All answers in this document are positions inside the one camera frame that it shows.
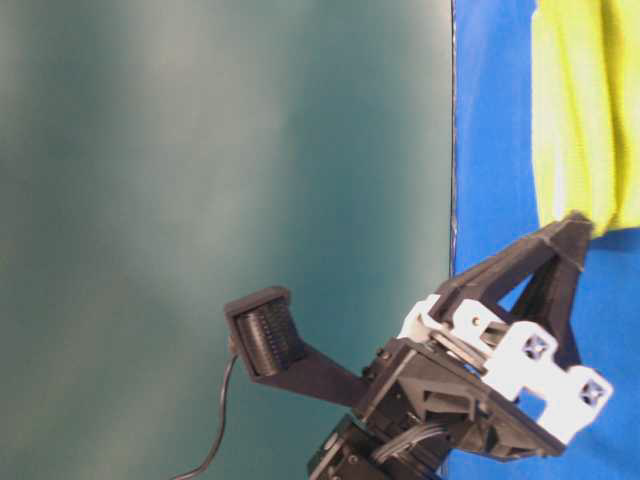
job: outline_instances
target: black wire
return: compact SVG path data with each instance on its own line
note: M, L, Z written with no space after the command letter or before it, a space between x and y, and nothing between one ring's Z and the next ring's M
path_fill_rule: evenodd
M382 464L390 457L397 455L422 440L445 433L447 433L447 429L441 423L423 423L416 425L375 449L371 454L371 459L376 463Z
M211 465L213 458L216 456L216 453L218 453L218 449L220 448L220 444L222 443L222 437L224 436L224 427L227 421L227 391L229 389L229 379L231 378L231 371L233 370L233 365L236 362L237 358L238 358L238 355L236 353L233 353L231 355L231 358L229 359L229 363L227 363L227 368L224 371L224 378L222 379L222 387L220 388L220 406L218 409L218 416L219 416L218 434L216 435L216 438L213 441L213 444L211 445L211 449L209 450L207 457L204 459L204 461L202 462L202 464L200 464L199 467L194 468L189 472L182 473L180 475L172 477L171 480L189 480L190 478L200 475L209 467L209 465Z

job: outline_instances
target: white bracket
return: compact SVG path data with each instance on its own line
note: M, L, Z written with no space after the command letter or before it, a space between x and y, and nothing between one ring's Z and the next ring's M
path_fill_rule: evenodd
M553 360L557 349L556 339L537 323L514 322L485 362L482 381L511 401L523 389L544 400L538 425L568 444L596 419L613 387L591 368L560 368Z
M406 316L398 338L426 342L430 333L446 328L429 311L440 295L429 295ZM510 401L527 390L545 402L538 425L565 445L591 424L613 394L613 387L592 368L565 371L553 360L556 339L537 323L514 322L494 349L482 340L492 322L504 323L477 300L466 299L453 314L450 333L482 352L487 373L482 381Z

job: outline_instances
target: blue table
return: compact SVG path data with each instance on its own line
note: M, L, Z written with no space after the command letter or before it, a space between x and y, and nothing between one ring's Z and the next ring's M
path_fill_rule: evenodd
M538 228L530 139L534 8L533 0L457 1L456 272ZM456 453L451 479L638 478L639 274L640 231L592 243L572 322L584 363L616 389L595 424L557 459L501 465Z

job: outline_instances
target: green backdrop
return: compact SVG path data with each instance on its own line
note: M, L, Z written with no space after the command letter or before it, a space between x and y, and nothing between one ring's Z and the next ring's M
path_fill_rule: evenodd
M445 0L0 4L0 477L164 479L226 301L359 370L446 277ZM343 410L232 378L207 478L306 478Z

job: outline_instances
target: yellow fabric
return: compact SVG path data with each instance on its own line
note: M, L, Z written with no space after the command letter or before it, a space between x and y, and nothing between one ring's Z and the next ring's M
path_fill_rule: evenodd
M540 223L640 226L640 0L538 0L532 48Z

